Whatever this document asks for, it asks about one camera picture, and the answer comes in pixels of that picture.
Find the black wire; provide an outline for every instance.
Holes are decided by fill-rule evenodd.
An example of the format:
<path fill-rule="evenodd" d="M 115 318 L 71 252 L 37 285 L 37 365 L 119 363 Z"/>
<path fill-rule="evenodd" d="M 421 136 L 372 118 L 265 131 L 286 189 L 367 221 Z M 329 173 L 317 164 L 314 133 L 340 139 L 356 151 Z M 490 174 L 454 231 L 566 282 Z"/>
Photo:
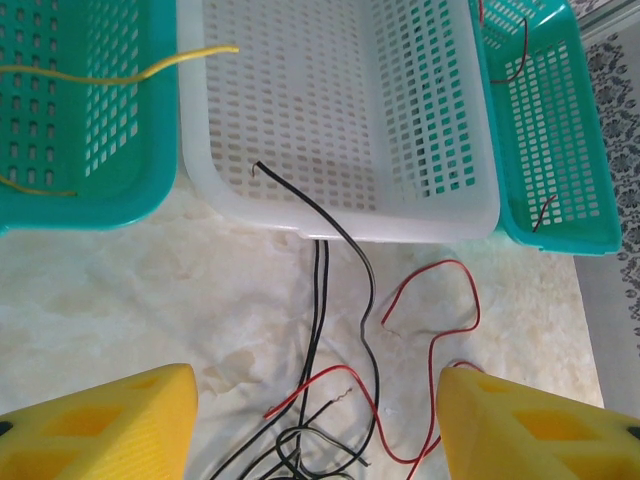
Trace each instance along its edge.
<path fill-rule="evenodd" d="M 314 306 L 313 306 L 313 323 L 311 325 L 311 335 L 309 336 L 309 347 L 307 348 L 307 358 L 305 359 L 304 367 L 302 368 L 302 373 L 300 375 L 300 380 L 298 381 L 298 388 L 300 388 L 307 378 L 308 365 L 310 363 L 311 353 L 315 355 L 315 351 L 317 350 L 317 339 L 316 333 L 318 329 L 318 302 L 317 299 L 319 297 L 318 293 L 318 273 L 320 270 L 320 242 L 318 240 L 314 241 L 315 247 L 315 257 L 313 262 L 314 269 L 314 282 L 313 282 L 313 296 L 314 296 Z M 225 460 L 222 465 L 220 465 L 209 477 L 209 480 L 215 480 L 220 476 L 220 474 L 226 470 L 231 463 L 233 463 L 238 457 L 240 457 L 243 453 L 245 453 L 251 445 L 257 442 L 271 427 L 273 427 L 282 417 L 284 417 L 289 410 L 293 408 L 293 403 L 283 408 L 282 411 L 273 417 L 269 422 L 263 425 L 249 440 L 247 440 L 238 450 L 236 450 L 227 460 Z"/>
<path fill-rule="evenodd" d="M 295 449 L 291 455 L 289 455 L 287 457 L 288 460 L 293 459 L 294 457 L 300 457 L 300 450 L 299 449 Z M 282 464 L 278 464 L 275 467 L 273 467 L 271 470 L 269 470 L 267 473 L 265 473 L 264 475 L 262 475 L 258 480 L 267 480 L 271 475 L 273 475 L 274 473 L 276 473 L 278 470 L 280 470 L 282 468 Z"/>
<path fill-rule="evenodd" d="M 329 242 L 326 240 L 322 242 L 322 246 L 324 247 L 324 271 L 322 274 L 322 303 L 320 304 L 320 320 L 318 323 L 318 329 L 316 332 L 316 338 L 314 343 L 313 350 L 308 354 L 308 368 L 306 372 L 306 376 L 304 381 L 306 382 L 311 378 L 311 372 L 313 371 L 313 362 L 316 359 L 316 353 L 318 351 L 318 344 L 320 343 L 320 337 L 322 336 L 322 330 L 324 328 L 324 322 L 327 315 L 327 298 L 329 295 Z M 318 275 L 313 276 L 314 280 L 314 305 L 318 305 Z M 304 416 L 307 409 L 307 400 L 309 397 L 309 389 L 306 389 L 302 394 L 302 405 L 300 406 L 300 416 L 298 417 L 298 427 L 305 426 Z M 300 450 L 300 442 L 301 435 L 296 437 L 296 449 Z M 299 455 L 295 461 L 296 467 L 300 466 L 302 462 L 302 455 Z"/>
<path fill-rule="evenodd" d="M 327 442 L 329 445 L 332 445 L 332 446 L 334 446 L 336 448 L 339 448 L 340 450 L 342 450 L 342 451 L 348 453 L 349 455 L 351 455 L 352 457 L 356 458 L 357 461 L 359 461 L 363 466 L 365 466 L 365 467 L 369 466 L 369 462 L 364 460 L 362 457 L 358 457 L 358 454 L 356 452 L 354 452 L 351 448 L 349 448 L 349 447 L 343 445 L 342 443 L 338 442 L 337 440 L 331 438 L 329 435 L 324 433 L 322 430 L 318 430 L 317 428 L 313 428 L 313 427 L 310 427 L 308 425 L 303 425 L 303 426 L 300 426 L 300 427 L 285 428 L 282 432 L 280 432 L 280 434 L 276 438 L 276 452 L 278 450 L 280 451 L 280 454 L 278 456 L 280 456 L 281 458 L 286 456 L 286 455 L 284 455 L 283 447 L 284 447 L 284 444 L 287 443 L 287 441 L 289 441 L 291 439 L 289 434 L 293 434 L 294 436 L 300 438 L 301 437 L 300 434 L 304 433 L 304 432 L 313 433 L 315 436 L 320 437 L 322 440 Z"/>
<path fill-rule="evenodd" d="M 325 410 L 327 408 L 329 408 L 331 405 L 333 405 L 334 403 L 336 403 L 336 400 L 329 400 L 327 403 L 325 403 L 322 408 L 320 410 L 318 410 L 316 413 L 314 413 L 309 420 L 307 420 L 304 425 L 310 425 L 312 424 L 314 421 L 316 421 L 316 419 L 322 415 Z M 292 440 L 297 434 L 291 434 L 290 437 L 287 437 L 285 439 L 285 442 L 288 442 L 290 440 Z M 244 480 L 245 478 L 247 478 L 247 476 L 253 471 L 253 469 L 255 469 L 260 463 L 262 463 L 264 461 L 265 458 L 267 458 L 269 455 L 271 455 L 273 452 L 276 451 L 276 446 L 274 445 L 273 447 L 271 447 L 269 450 L 266 450 L 264 453 L 262 453 L 259 457 L 257 457 L 256 459 L 254 459 L 249 466 L 247 466 L 247 468 L 244 469 L 244 471 L 240 474 L 240 476 L 238 477 L 238 480 Z"/>
<path fill-rule="evenodd" d="M 349 246 L 356 252 L 364 267 L 367 271 L 367 277 L 369 279 L 369 301 L 367 302 L 367 307 L 365 308 L 364 314 L 362 315 L 362 319 L 360 320 L 360 341 L 364 346 L 367 354 L 369 355 L 369 359 L 371 360 L 371 365 L 373 367 L 373 381 L 374 381 L 374 393 L 373 393 L 373 402 L 376 410 L 380 404 L 380 370 L 378 368 L 378 362 L 376 357 L 369 345 L 369 342 L 366 339 L 366 323 L 369 315 L 371 314 L 371 310 L 373 309 L 373 304 L 375 302 L 375 294 L 376 294 L 376 280 L 375 274 L 373 273 L 373 267 L 371 266 L 371 262 L 367 255 L 364 253 L 362 248 L 355 242 L 355 240 L 347 233 L 347 231 L 342 228 L 342 226 L 331 216 L 329 215 L 320 205 L 314 202 L 311 198 L 305 195 L 303 192 L 298 190 L 296 187 L 287 182 L 284 178 L 280 177 L 278 174 L 274 173 L 269 167 L 267 167 L 262 162 L 257 162 L 254 165 L 254 168 L 257 167 L 262 170 L 268 177 L 270 177 L 275 182 L 282 185 L 284 188 L 289 190 L 291 193 L 300 198 L 304 203 L 313 208 L 322 218 L 324 218 L 339 234 L 342 238 L 346 240 Z M 338 467 L 332 472 L 328 472 L 322 475 L 318 475 L 317 478 L 328 478 L 331 476 L 340 475 L 344 472 L 348 467 L 353 465 L 354 462 L 357 461 L 358 458 L 362 456 L 364 451 L 369 446 L 371 442 L 371 438 L 373 437 L 373 433 L 375 431 L 375 416 L 372 414 L 371 421 L 369 422 L 369 429 L 367 431 L 367 435 L 364 439 L 364 442 L 359 450 L 357 450 L 357 455 L 350 460 L 348 460 L 344 465 Z"/>
<path fill-rule="evenodd" d="M 282 451 L 282 445 L 280 443 L 281 435 L 282 435 L 282 432 L 276 438 L 276 453 L 278 454 L 278 457 L 280 457 L 279 467 L 287 467 L 289 469 L 289 471 L 293 474 L 293 478 L 295 478 L 295 479 L 307 480 L 307 477 L 304 474 L 300 473 L 298 468 L 294 464 L 291 463 L 289 458 Z"/>

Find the rectangular hole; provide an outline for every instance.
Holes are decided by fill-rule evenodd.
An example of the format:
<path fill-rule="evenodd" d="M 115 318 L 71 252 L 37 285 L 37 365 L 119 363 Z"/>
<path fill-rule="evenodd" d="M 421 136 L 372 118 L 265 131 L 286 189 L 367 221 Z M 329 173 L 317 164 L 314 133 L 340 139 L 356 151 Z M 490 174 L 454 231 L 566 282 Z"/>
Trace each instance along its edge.
<path fill-rule="evenodd" d="M 578 480 L 636 480 L 640 468 L 623 454 L 572 455 L 560 457 Z"/>
<path fill-rule="evenodd" d="M 597 435 L 578 418 L 564 411 L 526 410 L 514 417 L 537 440 L 595 440 Z"/>
<path fill-rule="evenodd" d="M 80 407 L 55 418 L 44 430 L 48 437 L 96 437 L 123 412 L 123 407 Z"/>
<path fill-rule="evenodd" d="M 63 449 L 24 449 L 12 453 L 8 462 L 3 465 L 4 480 L 20 480 L 37 478 L 53 480 L 79 455 L 78 451 Z"/>

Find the patterned rug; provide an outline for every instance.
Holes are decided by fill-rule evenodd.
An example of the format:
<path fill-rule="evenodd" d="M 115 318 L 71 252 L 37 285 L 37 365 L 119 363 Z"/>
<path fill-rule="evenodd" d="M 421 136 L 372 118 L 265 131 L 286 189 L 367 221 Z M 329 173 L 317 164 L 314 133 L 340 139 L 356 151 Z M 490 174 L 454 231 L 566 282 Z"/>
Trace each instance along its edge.
<path fill-rule="evenodd" d="M 622 249 L 576 258 L 607 408 L 640 417 L 640 28 L 587 51 L 618 200 Z"/>
<path fill-rule="evenodd" d="M 573 7 L 574 12 L 576 12 L 576 16 L 582 18 L 611 1 L 612 0 L 569 0 L 569 3 Z"/>

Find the grid pattern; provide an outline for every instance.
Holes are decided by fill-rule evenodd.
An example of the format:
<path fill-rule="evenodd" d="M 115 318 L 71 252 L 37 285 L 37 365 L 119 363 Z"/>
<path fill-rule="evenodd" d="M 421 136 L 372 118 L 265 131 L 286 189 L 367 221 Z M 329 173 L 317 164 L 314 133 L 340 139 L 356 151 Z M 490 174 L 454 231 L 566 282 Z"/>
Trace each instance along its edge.
<path fill-rule="evenodd" d="M 206 2 L 206 43 L 242 48 L 207 61 L 211 152 L 237 194 L 296 201 L 249 174 L 261 160 L 321 205 L 377 209 L 360 3 Z"/>
<path fill-rule="evenodd" d="M 0 0 L 0 63 L 57 68 L 58 1 Z M 0 173 L 35 188 L 54 186 L 56 81 L 0 74 Z"/>
<path fill-rule="evenodd" d="M 372 2 L 394 188 L 404 201 L 475 184 L 449 7 Z"/>
<path fill-rule="evenodd" d="M 486 23 L 482 29 L 485 45 L 500 50 L 522 28 L 522 19 L 531 20 L 545 8 L 541 0 L 485 0 Z"/>
<path fill-rule="evenodd" d="M 520 60 L 507 64 L 513 74 Z M 600 215 L 569 54 L 564 43 L 535 52 L 510 86 L 531 225 L 557 195 L 543 225 Z"/>
<path fill-rule="evenodd" d="M 138 73 L 137 0 L 89 0 L 87 75 Z M 85 117 L 85 176 L 90 176 L 138 134 L 138 86 L 90 86 Z"/>

